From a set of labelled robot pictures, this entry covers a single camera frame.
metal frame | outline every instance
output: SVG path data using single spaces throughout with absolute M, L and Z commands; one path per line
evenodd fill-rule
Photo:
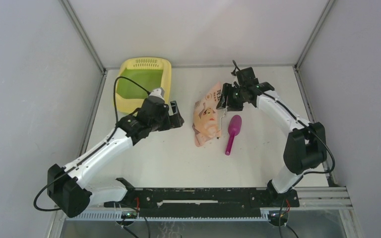
M 281 67 L 290 66 L 293 67 L 292 63 L 273 63 L 273 64 L 239 64 L 239 67 Z M 233 68 L 233 64 L 205 64 L 205 65 L 172 65 L 172 68 Z M 106 70 L 119 70 L 119 67 L 107 67 Z
M 310 47 L 312 46 L 312 43 L 315 41 L 315 38 L 318 35 L 318 32 L 322 28 L 322 25 L 325 22 L 325 19 L 328 16 L 329 12 L 331 11 L 335 2 L 336 2 L 336 0 L 328 0 L 325 7 L 323 8 L 322 13 L 320 14 L 320 17 L 317 20 L 316 25 L 313 28 L 313 31 L 310 34 L 308 41 L 306 42 L 305 46 L 303 47 L 302 53 L 300 54 L 299 58 L 297 59 L 297 62 L 295 64 L 295 68 L 297 70 L 299 70 L 300 66 L 302 65 L 303 61 L 305 60 L 305 57 L 306 57 Z
M 107 71 L 105 71 L 100 79 L 100 83 L 97 89 L 96 96 L 94 98 L 93 107 L 91 108 L 90 117 L 87 120 L 87 129 L 84 134 L 84 138 L 82 140 L 81 148 L 79 155 L 82 155 L 86 152 L 88 141 L 90 140 L 91 136 L 91 129 L 93 128 L 94 120 L 96 119 L 97 109 L 98 105 L 100 103 L 101 95 L 103 93 L 104 84 L 106 83 L 106 77 L 107 77 Z
M 93 44 L 91 43 L 90 39 L 88 38 L 87 33 L 84 30 L 84 27 L 82 26 L 81 22 L 78 19 L 78 16 L 75 13 L 75 10 L 72 8 L 71 3 L 69 0 L 59 0 L 61 3 L 63 9 L 65 10 L 66 14 L 68 15 L 69 19 L 71 20 L 72 25 L 74 26 L 75 30 L 78 32 L 79 37 L 81 38 L 82 42 L 84 43 L 85 47 L 91 54 L 91 57 L 93 57 L 94 62 L 96 63 L 97 67 L 99 68 L 101 73 L 104 73 L 106 70 L 104 69 L 103 63 L 101 62 L 100 58 L 97 55 L 96 50 L 93 47 Z
M 91 44 L 91 41 L 89 40 L 84 28 L 82 27 L 82 24 L 79 21 L 69 0 L 59 0 L 59 2 L 61 3 L 62 7 L 66 11 L 67 15 L 69 16 L 73 26 L 75 27 L 76 31 L 79 33 L 84 45 L 86 46 L 87 50 L 90 52 L 99 70 L 103 74 L 97 94 L 96 94 L 96 98 L 94 100 L 94 106 L 91 110 L 90 118 L 88 119 L 88 126 L 84 135 L 84 141 L 80 148 L 80 153 L 82 154 L 85 152 L 88 145 L 88 139 L 90 137 L 91 128 L 95 120 L 95 115 L 97 113 L 97 108 L 98 108 L 98 104 L 99 104 L 101 94 L 103 91 L 104 82 L 106 80 L 107 71 L 104 68 L 102 62 L 100 61 L 93 45 Z M 312 122 L 315 122 L 317 119 L 312 110 L 309 97 L 305 91 L 305 87 L 303 85 L 303 81 L 300 76 L 299 68 L 301 64 L 303 63 L 310 47 L 312 46 L 312 43 L 314 42 L 319 30 L 321 29 L 334 3 L 335 3 L 335 0 L 328 0 L 328 2 L 326 3 L 311 35 L 309 36 L 308 41 L 306 42 L 306 45 L 304 46 L 296 64 L 293 66 L 294 74 L 295 74 L 297 83 L 299 85 L 300 92 L 302 94 L 303 102 L 305 104 L 309 120 Z M 216 66 L 229 67 L 230 65 L 216 65 Z M 203 67 L 203 66 L 188 65 L 188 66 L 177 66 L 177 67 Z M 348 238 L 363 238 L 359 223 L 355 217 L 353 206 L 351 204 L 351 200 L 346 188 L 344 187 L 300 187 L 300 188 L 297 188 L 296 190 L 299 196 L 300 207 L 293 207 L 292 210 L 339 210 L 341 221 L 343 223 L 343 227 L 347 237 Z M 235 220 L 267 221 L 267 218 L 265 217 L 266 214 L 268 214 L 269 211 L 275 211 L 275 210 L 278 210 L 278 209 L 276 207 L 261 208 L 260 209 L 262 214 L 261 217 L 242 218 L 242 219 L 220 219 L 220 221 L 235 221 Z M 126 209 L 123 209 L 123 211 L 127 212 L 131 210 L 126 208 Z M 59 238 L 62 233 L 62 228 L 65 221 L 106 221 L 106 220 L 113 221 L 113 220 L 119 220 L 121 214 L 122 212 L 119 208 L 118 210 L 115 210 L 114 208 L 112 209 L 112 208 L 105 208 L 105 207 L 91 207 L 75 218 L 68 218 L 63 211 L 57 211 L 57 212 L 54 212 L 52 215 L 52 219 L 49 224 L 46 237 Z M 164 221 L 167 219 L 149 218 L 149 220 L 150 221 L 153 221 L 153 220 Z M 196 218 L 193 219 L 192 218 L 192 219 L 186 219 L 186 220 L 214 221 L 217 219 L 196 219 Z

white table surface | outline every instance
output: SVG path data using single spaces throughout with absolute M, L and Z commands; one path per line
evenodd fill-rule
M 218 81 L 232 82 L 232 68 L 173 68 L 170 100 L 176 100 L 185 120 L 181 128 L 152 132 L 113 159 L 93 179 L 124 177 L 135 187 L 265 187 L 284 166 L 287 140 L 264 112 L 245 104 L 242 112 L 227 113 L 222 120 L 223 135 L 202 147 L 194 143 L 194 103 Z M 254 67 L 259 82 L 269 82 L 278 95 L 302 117 L 306 109 L 292 67 Z M 114 127 L 113 84 L 119 71 L 109 70 L 92 128 L 88 149 Z M 230 156 L 224 154 L 227 127 L 235 114 L 242 116 Z M 305 176 L 299 187 L 328 186 L 325 175 Z

red wire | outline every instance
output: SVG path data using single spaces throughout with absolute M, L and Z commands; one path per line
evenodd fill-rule
M 288 201 L 288 199 L 285 199 L 285 201 L 287 202 L 287 210 L 285 212 L 289 212 L 290 211 L 290 202 Z
M 135 200 L 136 200 L 136 209 L 139 210 L 139 197 L 136 197 Z

black cable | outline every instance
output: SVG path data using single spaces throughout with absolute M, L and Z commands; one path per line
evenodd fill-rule
M 124 77 L 124 76 L 119 76 L 115 79 L 115 84 L 113 86 L 113 103 L 115 104 L 115 116 L 116 116 L 116 124 L 118 123 L 119 121 L 119 116 L 118 116 L 118 109 L 116 107 L 116 83 L 118 82 L 119 79 L 126 79 L 130 82 L 132 82 L 133 84 L 135 84 L 136 86 L 140 87 L 142 90 L 144 90 L 148 95 L 150 94 L 150 92 L 148 90 L 146 90 L 144 87 L 142 87 L 141 85 L 139 85 L 138 83 L 136 83 L 135 81 L 133 81 L 132 79 L 130 78 L 127 78 L 127 77 Z M 115 126 L 115 129 L 113 130 L 112 134 L 110 134 L 110 136 L 108 137 L 108 139 L 106 140 L 106 143 L 103 143 L 101 144 L 97 149 L 95 149 L 93 152 L 91 152 L 88 156 L 86 156 L 84 159 L 82 159 L 78 164 L 76 164 L 77 166 L 80 166 L 82 163 L 84 163 L 88 158 L 90 158 L 92 155 L 94 155 L 97 151 L 99 151 L 101 148 L 103 148 L 105 145 L 107 145 L 107 143 L 109 143 L 109 141 L 112 139 L 113 135 L 115 134 L 117 128 Z M 44 186 L 39 192 L 38 194 L 36 195 L 36 197 L 34 198 L 34 201 L 33 201 L 33 206 L 35 209 L 39 210 L 39 211 L 42 211 L 42 212 L 53 212 L 53 211 L 59 211 L 61 208 L 58 207 L 58 208 L 53 208 L 53 209 L 44 209 L 44 208 L 41 208 L 39 206 L 37 206 L 37 200 L 39 199 L 40 195 L 43 193 L 44 190 L 46 190 L 48 187 L 50 187 L 52 184 L 54 184 L 56 181 L 58 181 L 60 178 L 62 178 L 63 176 L 65 176 L 66 174 L 69 174 L 69 172 L 71 172 L 72 170 L 74 170 L 76 167 L 72 167 L 71 169 L 69 169 L 68 171 L 66 171 L 65 173 L 63 173 L 62 175 L 60 175 L 59 177 L 57 177 L 55 180 L 53 180 L 52 182 L 50 182 L 49 184 L 47 184 L 46 186 Z
M 297 238 L 299 238 L 299 236 L 297 235 L 297 233 L 293 230 L 293 228 L 291 228 L 289 225 L 285 225 L 288 229 L 290 229 L 293 233 L 294 233 L 294 235 L 297 237 Z
M 237 66 L 237 64 L 236 64 L 236 62 L 235 62 L 234 60 L 233 60 L 233 64 L 234 64 L 234 67 L 235 67 L 238 71 L 240 71 L 239 67 Z M 284 105 L 282 102 L 278 101 L 275 97 L 273 97 L 273 96 L 271 96 L 271 95 L 269 95 L 269 94 L 267 94 L 267 93 L 265 93 L 265 92 L 262 92 L 259 88 L 257 88 L 257 90 L 258 90 L 261 94 L 263 94 L 263 95 L 269 97 L 270 99 L 272 99 L 272 100 L 274 100 L 276 103 L 278 103 L 280 106 L 282 106 L 282 108 L 284 108 L 284 109 L 290 114 L 290 116 L 291 116 L 294 120 L 296 120 L 296 122 L 300 123 L 300 124 L 301 124 L 302 126 L 304 126 L 307 130 L 309 130 L 309 132 L 310 132 L 313 136 L 315 136 L 316 139 L 318 139 L 318 141 L 319 141 L 320 143 L 322 143 L 322 145 L 325 147 L 325 149 L 326 149 L 327 152 L 329 153 L 329 155 L 330 155 L 330 157 L 331 157 L 331 160 L 332 160 L 332 166 L 331 166 L 331 169 L 329 169 L 329 170 L 327 170 L 327 171 L 323 171 L 323 172 L 309 171 L 309 172 L 306 172 L 306 173 L 304 173 L 304 174 L 305 174 L 305 175 L 308 175 L 308 174 L 330 174 L 332 171 L 334 171 L 334 169 L 335 169 L 335 158 L 334 158 L 334 155 L 332 154 L 330 148 L 325 144 L 325 142 L 324 142 L 323 140 L 321 140 L 321 139 L 319 138 L 319 136 L 318 136 L 312 129 L 310 129 L 307 125 L 305 125 L 303 122 L 301 122 L 300 120 L 298 120 L 297 117 L 291 112 L 290 109 L 288 109 L 288 107 L 287 107 L 286 105 Z
M 119 204 L 120 206 L 123 206 L 123 207 L 130 208 L 130 209 L 134 210 L 135 212 L 139 213 L 139 210 L 136 209 L 136 208 L 134 208 L 134 207 L 127 206 L 127 205 L 125 205 L 125 204 L 123 204 L 123 203 L 120 203 L 120 202 L 114 202 L 114 203 L 117 203 L 117 204 Z M 146 223 L 146 225 L 147 225 L 147 229 L 148 229 L 148 238 L 151 238 L 150 223 L 148 222 L 148 220 L 147 220 L 146 217 L 141 216 L 141 215 L 140 215 L 140 217 L 142 217 L 142 218 L 145 220 L 145 223 Z
M 284 206 L 284 202 L 285 202 L 285 199 L 283 199 L 283 202 L 281 203 L 281 207 L 280 207 L 280 212 L 278 213 L 278 230 L 280 231 L 281 238 L 283 238 L 282 231 L 281 231 L 281 212 Z
M 129 234 L 131 234 L 133 237 L 135 238 L 139 238 L 137 235 L 135 235 L 135 233 L 133 233 L 132 231 L 130 231 L 127 227 L 122 227 L 125 231 L 129 232 Z
M 60 178 L 62 178 L 63 176 L 65 176 L 66 174 L 68 174 L 69 172 L 71 172 L 72 170 L 74 170 L 75 167 L 72 167 L 71 169 L 69 169 L 68 171 L 66 171 L 65 173 L 63 173 L 62 175 L 60 175 L 59 177 L 57 177 L 55 180 L 53 180 L 52 182 L 50 182 L 48 185 L 44 186 L 40 191 L 39 193 L 36 195 L 36 197 L 34 198 L 34 201 L 33 201 L 33 206 L 34 208 L 36 208 L 37 210 L 41 211 L 41 212 L 53 212 L 53 211 L 59 211 L 61 208 L 58 207 L 58 208 L 53 208 L 53 209 L 44 209 L 44 208 L 41 208 L 39 206 L 37 206 L 37 200 L 39 199 L 40 195 L 43 193 L 44 190 L 46 190 L 46 188 L 50 187 L 52 184 L 54 184 L 56 181 L 58 181 Z
M 312 129 L 310 129 L 309 127 L 307 127 L 303 122 L 301 122 L 301 121 L 299 121 L 299 120 L 298 120 L 298 122 L 299 122 L 302 126 L 304 126 L 305 128 L 307 128 L 307 129 L 310 131 L 310 133 L 313 134 L 313 135 L 316 137 L 316 139 L 317 139 L 319 142 L 322 143 L 323 146 L 325 146 L 325 149 L 326 149 L 327 152 L 329 153 L 329 155 L 330 155 L 330 157 L 331 157 L 331 160 L 332 160 L 332 166 L 331 166 L 331 168 L 330 168 L 329 170 L 327 170 L 327 171 L 323 171 L 323 172 L 309 171 L 309 172 L 306 172 L 305 175 L 308 175 L 308 174 L 329 174 L 329 173 L 331 173 L 332 171 L 334 171 L 334 169 L 335 169 L 335 158 L 334 158 L 334 155 L 332 154 L 330 148 L 325 144 L 325 142 L 324 142 L 323 140 L 321 140 L 321 139 L 319 138 L 319 136 L 318 136 L 314 131 L 312 131 Z
M 116 124 L 118 123 L 119 121 L 119 116 L 118 116 L 118 108 L 116 107 L 116 84 L 118 82 L 119 79 L 126 79 L 130 82 L 132 82 L 133 84 L 135 84 L 136 86 L 140 87 L 142 90 L 144 90 L 148 95 L 150 95 L 150 91 L 146 90 L 144 87 L 142 87 L 141 85 L 139 85 L 137 82 L 133 81 L 132 79 L 130 78 L 127 78 L 127 77 L 124 77 L 124 76 L 119 76 L 115 79 L 115 84 L 113 85 L 113 103 L 115 104 L 115 117 L 116 117 Z

scoop handle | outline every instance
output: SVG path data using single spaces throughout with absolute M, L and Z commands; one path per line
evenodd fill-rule
M 235 133 L 230 134 L 229 143 L 227 143 L 227 147 L 226 147 L 226 155 L 230 155 L 231 147 L 233 146 L 234 136 L 235 136 Z

